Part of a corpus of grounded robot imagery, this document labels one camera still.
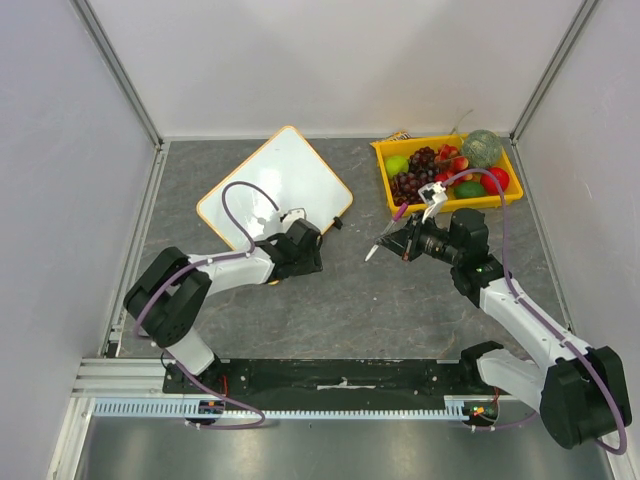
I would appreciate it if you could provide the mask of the white purple marker pen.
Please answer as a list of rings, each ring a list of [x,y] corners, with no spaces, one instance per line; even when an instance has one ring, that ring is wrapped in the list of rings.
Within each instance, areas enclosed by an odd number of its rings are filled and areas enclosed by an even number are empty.
[[[384,235],[388,234],[391,231],[391,229],[396,225],[396,223],[403,217],[403,215],[406,212],[407,208],[408,208],[408,204],[406,202],[401,204],[401,206],[398,208],[398,211],[392,216],[391,220],[389,221],[387,226],[384,228],[384,230],[382,231],[380,236],[384,236]],[[379,248],[378,241],[375,241],[373,246],[369,250],[369,252],[366,254],[366,256],[364,258],[364,261],[368,262],[373,257],[373,255],[376,253],[378,248]]]

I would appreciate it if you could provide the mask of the yellow-framed whiteboard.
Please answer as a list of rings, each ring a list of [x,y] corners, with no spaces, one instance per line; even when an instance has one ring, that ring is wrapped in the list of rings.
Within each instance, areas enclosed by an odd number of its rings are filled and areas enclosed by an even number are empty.
[[[321,232],[353,203],[353,193],[293,126],[285,126],[202,197],[199,217],[233,250],[281,228],[286,211],[304,208]]]

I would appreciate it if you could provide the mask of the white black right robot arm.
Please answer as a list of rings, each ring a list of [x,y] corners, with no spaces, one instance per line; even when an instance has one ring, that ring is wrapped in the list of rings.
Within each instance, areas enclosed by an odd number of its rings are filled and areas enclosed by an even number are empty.
[[[625,453],[632,413],[620,356],[609,347],[592,347],[541,310],[490,253],[488,239],[483,213],[463,208],[446,228],[419,211],[375,243],[407,262],[428,255],[449,265],[458,292],[528,354],[521,360],[491,342],[469,348],[465,354],[472,376],[535,411],[561,447],[600,443],[616,433],[618,446],[606,449]]]

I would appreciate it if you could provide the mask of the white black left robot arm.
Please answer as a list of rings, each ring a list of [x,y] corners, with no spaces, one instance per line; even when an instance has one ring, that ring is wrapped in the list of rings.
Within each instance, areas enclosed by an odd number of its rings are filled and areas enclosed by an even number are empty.
[[[320,230],[304,218],[245,252],[187,255],[164,249],[125,295],[123,306],[155,344],[190,374],[217,362],[194,328],[204,300],[216,293],[320,272]]]

